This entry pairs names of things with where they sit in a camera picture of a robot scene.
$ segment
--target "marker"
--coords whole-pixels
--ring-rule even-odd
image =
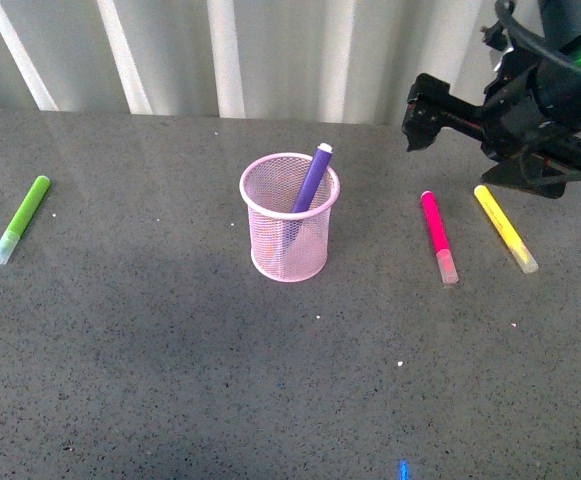
[[[306,173],[299,194],[292,207],[292,213],[307,212],[310,204],[317,193],[323,174],[326,173],[328,163],[332,157],[332,147],[327,143],[322,143],[314,152],[308,172]]]
[[[430,229],[430,236],[432,237],[432,246],[437,255],[437,262],[439,263],[439,271],[441,272],[441,279],[446,285],[457,283],[459,276],[457,269],[452,260],[450,253],[450,245],[446,238],[446,232],[443,230],[443,223],[441,222],[441,215],[437,208],[437,201],[434,194],[430,191],[421,194],[421,206],[426,215],[428,228]]]
[[[0,265],[5,265],[8,262],[10,255],[14,251],[14,247],[19,243],[21,235],[23,235],[28,223],[30,223],[34,212],[37,210],[48,188],[50,188],[50,180],[43,175],[37,177],[32,187],[30,187],[30,191],[26,195],[26,198],[23,199],[23,202],[21,202],[19,210],[14,214],[8,228],[6,228],[6,231],[1,236]]]
[[[408,464],[405,460],[399,463],[399,478],[397,480],[408,480]]]
[[[499,232],[499,235],[506,242],[521,270],[523,270],[523,273],[536,272],[539,269],[539,265],[537,265],[534,257],[526,248],[521,237],[519,237],[519,234],[508,220],[508,217],[506,217],[506,214],[499,207],[490,190],[485,185],[479,185],[474,189],[474,196],[477,197],[477,200],[479,200],[479,203],[488,214],[490,221]]]
[[[319,184],[326,173],[328,163],[332,158],[332,147],[327,143],[320,144],[314,152],[308,171],[303,178],[301,188],[292,206],[291,213],[303,213],[310,209],[310,204],[319,189]],[[283,250],[287,250],[295,241],[301,228],[301,220],[289,220],[283,229]]]

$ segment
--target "yellow marker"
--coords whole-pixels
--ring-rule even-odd
[[[477,197],[477,200],[479,200],[488,217],[490,217],[490,221],[492,221],[499,235],[506,242],[512,255],[514,255],[514,258],[519,263],[521,270],[523,270],[523,273],[536,272],[539,269],[539,265],[537,265],[537,262],[524,245],[521,237],[519,237],[519,234],[508,220],[508,217],[506,217],[506,214],[499,207],[490,190],[485,185],[479,185],[474,189],[474,196]]]

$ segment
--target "pink mesh pen holder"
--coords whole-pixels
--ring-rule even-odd
[[[334,170],[326,170],[307,212],[289,213],[311,160],[301,153],[268,155],[246,168],[239,182],[248,204],[252,262],[280,282],[313,277],[328,257],[330,209],[339,196]]]

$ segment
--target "green marker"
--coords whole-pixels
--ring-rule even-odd
[[[21,202],[21,206],[17,213],[12,217],[12,221],[6,231],[3,232],[0,240],[0,265],[5,265],[14,251],[14,247],[19,243],[21,235],[30,223],[34,212],[41,203],[43,196],[50,188],[50,179],[44,175],[37,177],[37,179],[30,187],[30,191],[26,198]]]

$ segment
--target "pink marker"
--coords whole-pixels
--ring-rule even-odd
[[[437,262],[439,262],[439,270],[441,271],[441,279],[446,285],[457,283],[459,276],[457,269],[452,260],[450,253],[450,245],[446,238],[446,232],[443,230],[443,223],[441,222],[441,215],[437,208],[437,201],[432,192],[426,191],[421,194],[421,205],[426,214],[426,221],[430,229],[430,236],[432,237],[432,245],[437,254]]]

